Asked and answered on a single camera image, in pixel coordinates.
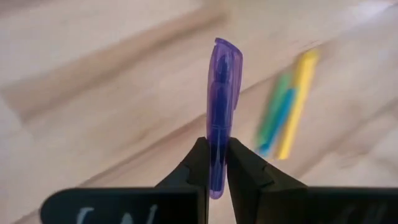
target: light wood surface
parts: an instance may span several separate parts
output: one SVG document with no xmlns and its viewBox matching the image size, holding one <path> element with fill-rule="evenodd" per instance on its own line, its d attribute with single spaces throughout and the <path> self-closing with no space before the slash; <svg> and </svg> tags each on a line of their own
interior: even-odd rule
<svg viewBox="0 0 398 224">
<path fill-rule="evenodd" d="M 148 186 L 168 174 L 205 135 L 206 73 L 216 35 L 245 55 L 233 136 L 254 146 L 274 76 L 303 50 L 326 42 L 292 155 L 269 162 L 308 184 L 398 185 L 389 166 L 398 160 L 398 8 L 387 9 L 392 3 L 236 1 L 224 22 L 159 46 L 47 106 L 33 97 L 38 90 L 23 91 L 37 80 L 2 88 L 0 222 L 38 223 L 40 203 L 65 187 Z M 368 166 L 374 181 L 362 178 Z M 356 173 L 363 175 L 347 180 Z M 210 223 L 234 222 L 230 200 L 228 188 L 211 200 Z"/>
</svg>

